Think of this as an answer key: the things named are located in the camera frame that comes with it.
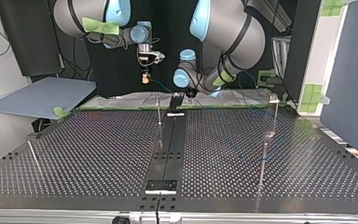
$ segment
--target gray robot arm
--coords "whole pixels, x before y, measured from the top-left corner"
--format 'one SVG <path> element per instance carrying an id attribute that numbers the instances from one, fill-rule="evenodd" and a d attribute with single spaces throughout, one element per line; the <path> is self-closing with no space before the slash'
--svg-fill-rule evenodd
<path id="1" fill-rule="evenodd" d="M 241 0 L 199 0 L 190 32 L 201 42 L 221 49 L 222 55 L 215 69 L 204 76 L 197 72 L 195 52 L 182 51 L 173 77 L 177 87 L 211 95 L 260 60 L 266 45 L 265 33 L 260 22 L 243 8 Z"/>
<path id="2" fill-rule="evenodd" d="M 54 19 L 66 34 L 88 38 L 92 43 L 104 43 L 109 49 L 138 44 L 137 60 L 141 65 L 143 83 L 149 83 L 149 67 L 165 59 L 163 53 L 153 50 L 150 21 L 138 21 L 136 26 L 120 30 L 119 35 L 107 35 L 86 32 L 82 24 L 83 18 L 101 22 L 115 21 L 120 27 L 125 26 L 131 18 L 130 0 L 57 0 Z"/>

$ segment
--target metal bracket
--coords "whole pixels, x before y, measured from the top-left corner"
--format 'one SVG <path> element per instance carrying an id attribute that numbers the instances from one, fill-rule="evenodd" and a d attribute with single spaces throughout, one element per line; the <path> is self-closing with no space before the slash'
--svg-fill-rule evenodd
<path id="1" fill-rule="evenodd" d="M 324 104 L 324 105 L 330 105 L 330 98 L 328 98 L 328 97 L 325 96 L 325 95 L 322 95 L 322 97 L 321 97 L 321 103 Z"/>
<path id="2" fill-rule="evenodd" d="M 272 21 L 275 21 L 275 28 L 282 33 L 285 32 L 286 28 L 292 24 L 292 20 L 286 14 L 281 4 L 278 5 L 275 13 L 275 7 L 277 4 L 279 4 L 278 0 L 249 0 L 248 7 L 254 7 L 257 9 L 269 22 L 272 23 Z"/>
<path id="3" fill-rule="evenodd" d="M 357 0 L 345 0 L 345 5 L 349 5 L 350 3 L 357 2 Z"/>
<path id="4" fill-rule="evenodd" d="M 176 194 L 176 180 L 149 180 L 146 185 L 146 194 L 170 195 Z"/>

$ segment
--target table surface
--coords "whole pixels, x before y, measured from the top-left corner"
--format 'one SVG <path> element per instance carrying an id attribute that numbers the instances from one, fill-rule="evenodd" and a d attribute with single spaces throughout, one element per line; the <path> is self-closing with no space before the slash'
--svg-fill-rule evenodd
<path id="1" fill-rule="evenodd" d="M 358 215 L 358 160 L 292 108 L 185 113 L 76 112 L 0 160 L 0 208 Z"/>

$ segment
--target metal post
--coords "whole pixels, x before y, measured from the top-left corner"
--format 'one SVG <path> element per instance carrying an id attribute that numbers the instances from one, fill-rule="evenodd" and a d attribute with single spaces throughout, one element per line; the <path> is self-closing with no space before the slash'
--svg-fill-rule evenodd
<path id="1" fill-rule="evenodd" d="M 267 158 L 267 147 L 269 144 L 267 142 L 264 143 L 263 146 L 263 157 L 261 161 L 261 170 L 260 170 L 260 179 L 258 182 L 258 187 L 263 188 L 263 179 L 264 179 L 264 170 L 266 169 L 266 158 Z"/>
<path id="2" fill-rule="evenodd" d="M 31 152 L 32 152 L 32 155 L 34 156 L 34 159 L 36 161 L 38 161 L 37 157 L 36 157 L 36 154 L 34 153 L 34 147 L 32 146 L 32 142 L 31 141 L 28 141 L 28 146 L 30 147 L 31 149 Z"/>
<path id="3" fill-rule="evenodd" d="M 158 124 L 161 125 L 161 110 L 159 108 L 159 95 L 157 94 L 157 111 L 158 111 Z"/>
<path id="4" fill-rule="evenodd" d="M 276 107 L 275 107 L 275 119 L 278 117 L 278 108 L 279 108 L 279 103 L 277 103 Z"/>

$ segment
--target green tape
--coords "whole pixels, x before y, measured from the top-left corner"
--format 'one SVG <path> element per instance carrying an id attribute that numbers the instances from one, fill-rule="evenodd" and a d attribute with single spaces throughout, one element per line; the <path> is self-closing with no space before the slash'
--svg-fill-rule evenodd
<path id="1" fill-rule="evenodd" d="M 59 106 L 54 107 L 53 111 L 54 111 L 55 115 L 60 117 L 60 119 L 66 118 L 69 115 L 68 112 L 66 112 L 65 110 L 62 109 L 62 107 L 59 107 Z"/>
<path id="2" fill-rule="evenodd" d="M 101 22 L 90 18 L 83 18 L 82 21 L 86 32 L 105 35 L 118 35 L 120 33 L 120 26 L 116 21 Z"/>
<path id="3" fill-rule="evenodd" d="M 262 77 L 276 77 L 275 69 L 271 70 L 261 70 L 258 71 L 258 80 L 257 85 L 258 87 L 268 87 L 268 88 L 274 88 L 274 84 L 267 84 L 266 82 L 262 81 Z"/>
<path id="4" fill-rule="evenodd" d="M 216 87 L 219 87 L 219 86 L 223 86 L 224 84 L 226 84 L 226 82 L 232 82 L 234 80 L 235 80 L 235 77 L 231 77 L 226 71 L 223 71 L 222 76 L 218 77 L 214 81 L 213 85 Z"/>
<path id="5" fill-rule="evenodd" d="M 324 0 L 323 17 L 339 16 L 345 0 Z"/>
<path id="6" fill-rule="evenodd" d="M 83 106 L 78 110 L 158 110 L 155 106 Z M 162 106 L 160 110 L 168 110 L 167 106 Z"/>
<path id="7" fill-rule="evenodd" d="M 181 105 L 178 109 L 264 109 L 271 107 L 271 104 L 259 105 Z"/>
<path id="8" fill-rule="evenodd" d="M 300 112 L 315 113 L 322 101 L 323 85 L 307 84 L 301 99 Z"/>

